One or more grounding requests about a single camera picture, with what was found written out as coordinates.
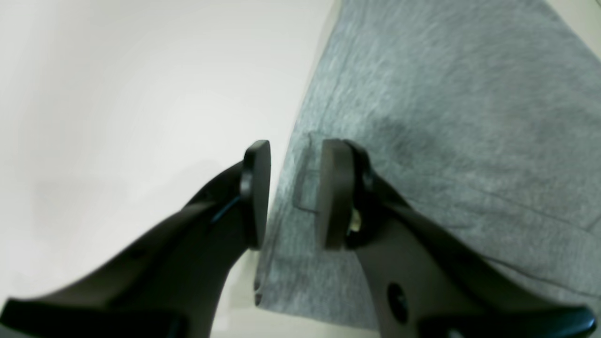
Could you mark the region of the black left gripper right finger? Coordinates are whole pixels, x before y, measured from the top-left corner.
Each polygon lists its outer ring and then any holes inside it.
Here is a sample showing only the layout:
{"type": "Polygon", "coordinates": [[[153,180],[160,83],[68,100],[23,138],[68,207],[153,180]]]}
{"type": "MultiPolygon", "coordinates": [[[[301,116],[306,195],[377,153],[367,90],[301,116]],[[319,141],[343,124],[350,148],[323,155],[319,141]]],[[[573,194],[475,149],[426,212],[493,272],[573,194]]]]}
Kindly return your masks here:
{"type": "Polygon", "coordinates": [[[322,143],[316,235],[355,253],[383,338],[588,338],[588,306],[526,291],[414,210],[343,139],[322,143]]]}

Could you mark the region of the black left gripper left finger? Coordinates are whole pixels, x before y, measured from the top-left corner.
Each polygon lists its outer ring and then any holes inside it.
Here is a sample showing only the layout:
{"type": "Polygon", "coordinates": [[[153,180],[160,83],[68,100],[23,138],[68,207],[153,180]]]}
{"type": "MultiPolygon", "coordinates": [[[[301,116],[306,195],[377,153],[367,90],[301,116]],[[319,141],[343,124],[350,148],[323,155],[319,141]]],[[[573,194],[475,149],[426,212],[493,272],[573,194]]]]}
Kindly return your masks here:
{"type": "Polygon", "coordinates": [[[43,297],[9,298],[1,325],[30,338],[208,338],[231,268],[260,250],[270,143],[258,140],[115,257],[43,297]]]}

